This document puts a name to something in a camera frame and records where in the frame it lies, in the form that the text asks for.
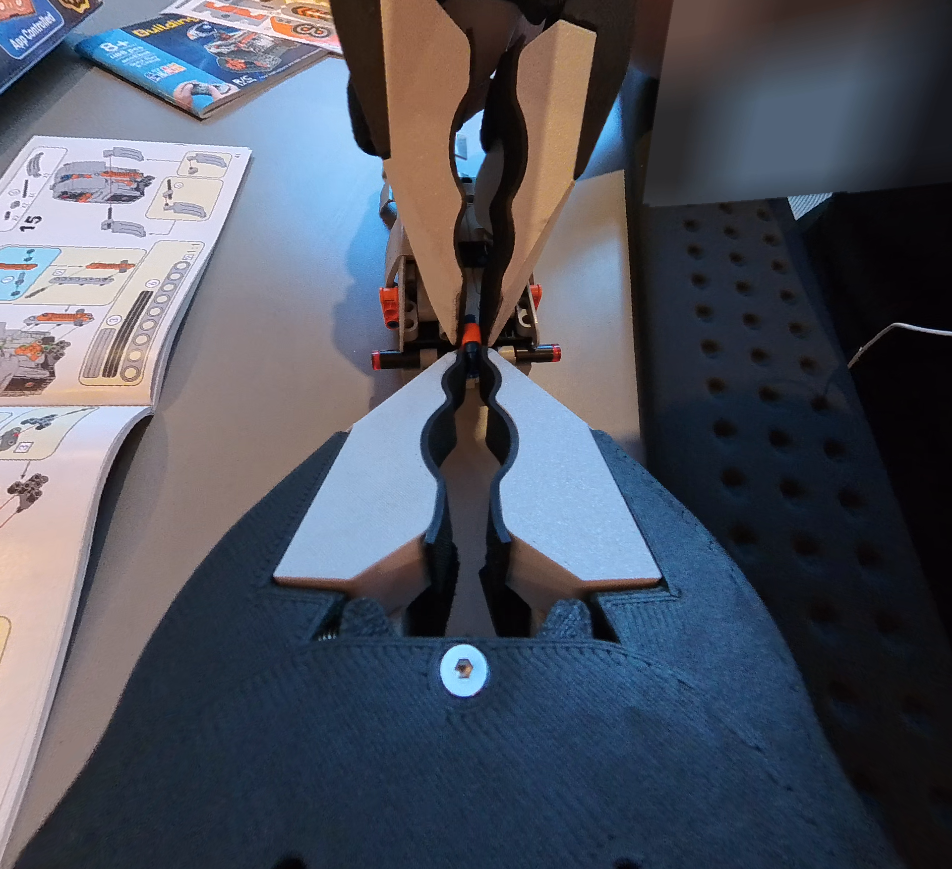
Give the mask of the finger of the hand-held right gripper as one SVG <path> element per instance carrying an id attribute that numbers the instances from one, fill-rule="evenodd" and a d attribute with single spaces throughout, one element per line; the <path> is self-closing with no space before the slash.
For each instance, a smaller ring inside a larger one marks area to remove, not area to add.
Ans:
<path id="1" fill-rule="evenodd" d="M 492 247 L 482 274 L 482 339 L 492 345 L 574 187 L 596 34 L 560 20 L 520 40 L 497 66 L 482 126 L 494 130 L 482 170 Z"/>
<path id="2" fill-rule="evenodd" d="M 464 195 L 453 160 L 470 83 L 470 42 L 436 0 L 380 0 L 387 179 L 433 310 L 458 344 L 463 273 L 455 234 Z"/>

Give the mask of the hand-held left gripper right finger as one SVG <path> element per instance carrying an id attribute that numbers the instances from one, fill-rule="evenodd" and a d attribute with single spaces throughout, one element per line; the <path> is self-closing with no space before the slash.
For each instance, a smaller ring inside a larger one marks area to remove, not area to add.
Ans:
<path id="1" fill-rule="evenodd" d="M 490 489 L 482 589 L 498 635 L 556 601 L 651 587 L 661 573 L 593 431 L 497 352 L 482 352 Z"/>

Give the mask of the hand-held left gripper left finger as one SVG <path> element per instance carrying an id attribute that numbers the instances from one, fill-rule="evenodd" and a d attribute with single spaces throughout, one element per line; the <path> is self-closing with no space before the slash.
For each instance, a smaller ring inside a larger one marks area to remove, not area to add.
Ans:
<path id="1" fill-rule="evenodd" d="M 273 577 L 404 611 L 442 636 L 459 562 L 440 466 L 456 445 L 466 361 L 447 353 L 355 423 Z"/>

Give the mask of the grey toy robot assembly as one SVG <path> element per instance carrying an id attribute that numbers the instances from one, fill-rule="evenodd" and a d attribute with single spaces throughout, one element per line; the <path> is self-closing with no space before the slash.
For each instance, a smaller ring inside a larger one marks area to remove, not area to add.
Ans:
<path id="1" fill-rule="evenodd" d="M 568 123 L 548 125 L 529 114 L 527 153 L 521 171 L 520 142 L 504 156 L 504 176 L 490 198 L 497 252 L 482 269 L 475 300 L 475 325 L 463 323 L 467 310 L 467 266 L 458 260 L 455 234 L 468 217 L 468 190 L 451 158 L 452 112 L 443 121 L 394 122 L 391 152 L 385 160 L 388 183 L 399 216 L 387 253 L 387 287 L 382 307 L 387 326 L 399 331 L 398 352 L 376 354 L 375 369 L 421 368 L 424 351 L 448 352 L 466 343 L 483 342 L 514 363 L 555 363 L 555 345 L 507 343 L 503 334 L 525 295 L 527 315 L 536 306 L 531 274 L 554 220 L 575 185 L 577 129 Z"/>

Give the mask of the blue closed booklet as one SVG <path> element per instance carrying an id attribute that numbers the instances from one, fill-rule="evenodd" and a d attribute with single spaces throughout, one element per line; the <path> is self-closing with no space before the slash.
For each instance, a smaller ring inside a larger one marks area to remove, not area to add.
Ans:
<path id="1" fill-rule="evenodd" d="M 76 51 L 200 119 L 328 55 L 315 46 L 177 14 L 92 35 Z"/>

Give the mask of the person's dark clothing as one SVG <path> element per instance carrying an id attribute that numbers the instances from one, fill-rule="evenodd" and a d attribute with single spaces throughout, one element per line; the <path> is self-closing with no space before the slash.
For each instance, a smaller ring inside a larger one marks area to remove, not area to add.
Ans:
<path id="1" fill-rule="evenodd" d="M 950 867 L 950 184 L 835 196 L 803 242 L 811 695 L 906 864 Z"/>

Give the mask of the open instruction booklet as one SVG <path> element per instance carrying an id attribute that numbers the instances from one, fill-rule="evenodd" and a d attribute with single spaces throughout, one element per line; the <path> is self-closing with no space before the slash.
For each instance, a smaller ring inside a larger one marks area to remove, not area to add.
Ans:
<path id="1" fill-rule="evenodd" d="M 154 409 L 250 157 L 36 136 L 3 177 L 3 846 L 65 660 L 104 483 Z"/>

